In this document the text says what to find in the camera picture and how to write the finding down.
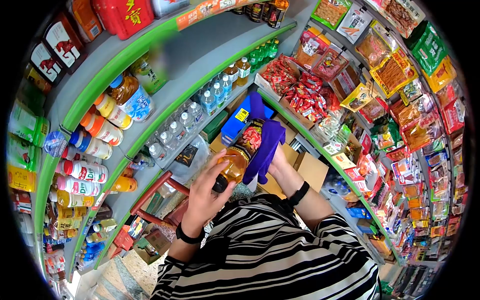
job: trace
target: bottle cap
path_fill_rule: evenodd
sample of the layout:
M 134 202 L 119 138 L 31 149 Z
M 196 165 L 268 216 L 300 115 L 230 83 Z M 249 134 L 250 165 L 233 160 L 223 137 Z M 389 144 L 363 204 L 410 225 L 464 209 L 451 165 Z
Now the bottle cap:
M 123 80 L 123 76 L 120 74 L 118 75 L 117 78 L 115 78 L 112 83 L 110 83 L 110 87 L 116 88 L 121 84 L 121 81 Z

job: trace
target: green shelf edge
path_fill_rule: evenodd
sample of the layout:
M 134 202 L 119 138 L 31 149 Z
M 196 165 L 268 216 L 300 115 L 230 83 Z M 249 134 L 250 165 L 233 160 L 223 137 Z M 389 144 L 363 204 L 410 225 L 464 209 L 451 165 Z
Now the green shelf edge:
M 306 138 L 331 164 L 332 166 L 335 167 L 337 172 L 343 177 L 343 179 L 348 183 L 350 188 L 353 189 L 355 194 L 360 198 L 362 201 L 363 205 L 367 208 L 368 212 L 372 216 L 373 220 L 377 224 L 377 226 L 380 228 L 380 231 L 382 234 L 385 236 L 385 240 L 387 240 L 389 246 L 392 248 L 392 252 L 396 258 L 397 264 L 400 264 L 400 259 L 398 256 L 398 253 L 396 252 L 395 248 L 393 247 L 393 243 L 388 237 L 384 227 L 382 226 L 382 223 L 380 223 L 380 220 L 376 216 L 376 214 L 373 212 L 372 208 L 370 207 L 369 203 L 365 200 L 365 198 L 362 196 L 360 191 L 357 189 L 355 184 L 353 183 L 352 179 L 345 173 L 345 171 L 332 159 L 332 157 L 323 149 L 323 147 L 320 146 L 320 144 L 317 142 L 317 140 L 310 134 L 308 130 L 305 130 L 303 126 L 299 124 L 297 121 L 297 118 L 292 116 L 289 111 L 286 111 L 283 109 L 283 107 L 275 100 L 271 99 L 269 95 L 267 95 L 263 90 L 258 89 L 257 92 L 262 95 L 262 98 L 270 104 L 273 108 L 275 108 L 284 118 L 286 118 L 290 123 L 295 126 L 295 128 L 300 132 L 300 134 Z

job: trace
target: snack package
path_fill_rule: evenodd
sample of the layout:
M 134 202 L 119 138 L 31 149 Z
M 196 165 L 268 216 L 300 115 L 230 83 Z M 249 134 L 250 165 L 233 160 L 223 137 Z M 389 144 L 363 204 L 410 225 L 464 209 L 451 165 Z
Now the snack package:
M 408 38 L 425 18 L 424 12 L 411 0 L 384 0 L 378 11 L 398 32 Z
M 387 60 L 371 69 L 370 74 L 387 98 L 418 77 L 417 71 L 402 49 L 398 49 Z
M 364 11 L 358 4 L 353 3 L 336 30 L 346 37 L 349 42 L 355 44 L 371 20 L 372 16 L 369 13 Z
M 363 56 L 370 68 L 378 66 L 384 59 L 398 49 L 396 40 L 377 20 L 370 24 L 368 34 L 364 40 L 355 47 Z
M 436 93 L 443 89 L 447 84 L 456 78 L 455 68 L 452 66 L 450 57 L 447 55 L 444 57 L 437 69 L 428 76 L 424 70 L 422 70 L 428 85 L 432 89 L 432 92 Z
M 330 41 L 317 29 L 311 27 L 302 33 L 293 60 L 299 66 L 310 70 L 325 54 L 329 45 Z
M 351 5 L 352 2 L 349 0 L 320 0 L 312 18 L 335 30 Z
M 312 73 L 330 82 L 342 72 L 350 60 L 351 58 L 346 52 L 331 43 L 324 56 L 312 69 Z

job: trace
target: packaged food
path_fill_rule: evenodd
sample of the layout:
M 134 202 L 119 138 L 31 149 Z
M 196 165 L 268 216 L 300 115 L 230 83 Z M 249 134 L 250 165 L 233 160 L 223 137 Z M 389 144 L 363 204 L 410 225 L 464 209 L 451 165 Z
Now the packaged food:
M 452 66 L 450 57 L 448 55 L 444 57 L 440 65 L 431 76 L 428 76 L 424 70 L 422 70 L 422 72 L 425 75 L 428 85 L 434 93 L 440 91 L 456 78 L 455 68 Z
M 418 77 L 417 71 L 402 49 L 398 49 L 387 60 L 371 69 L 370 74 L 387 98 Z
M 364 11 L 358 4 L 352 3 L 348 13 L 336 30 L 352 44 L 355 44 L 371 20 L 372 16 L 369 13 Z
M 385 27 L 377 20 L 374 20 L 370 24 L 368 34 L 355 47 L 355 50 L 363 56 L 370 68 L 374 68 L 389 57 L 397 48 L 396 40 L 390 36 Z
M 349 0 L 320 0 L 312 18 L 335 30 L 351 5 Z
M 411 0 L 384 0 L 379 13 L 395 26 L 404 38 L 408 38 L 425 18 L 425 13 Z
M 330 82 L 342 72 L 350 60 L 351 57 L 346 52 L 331 43 L 323 57 L 312 69 L 312 73 Z

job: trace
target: label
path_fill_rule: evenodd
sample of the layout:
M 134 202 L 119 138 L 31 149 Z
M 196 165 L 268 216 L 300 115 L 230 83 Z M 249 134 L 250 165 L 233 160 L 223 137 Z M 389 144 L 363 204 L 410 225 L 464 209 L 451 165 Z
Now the label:
M 60 21 L 56 22 L 50 28 L 45 39 L 67 67 L 71 67 L 75 63 L 75 60 L 80 57 L 80 53 L 73 45 L 72 40 Z
M 51 82 L 55 81 L 55 78 L 57 78 L 57 75 L 61 71 L 61 67 L 53 60 L 47 48 L 45 48 L 42 43 L 34 48 L 30 59 L 33 64 L 42 71 L 45 77 Z
M 130 99 L 123 105 L 120 105 L 120 109 L 129 115 L 133 120 L 143 122 L 153 111 L 152 99 L 139 85 L 138 90 L 133 94 Z

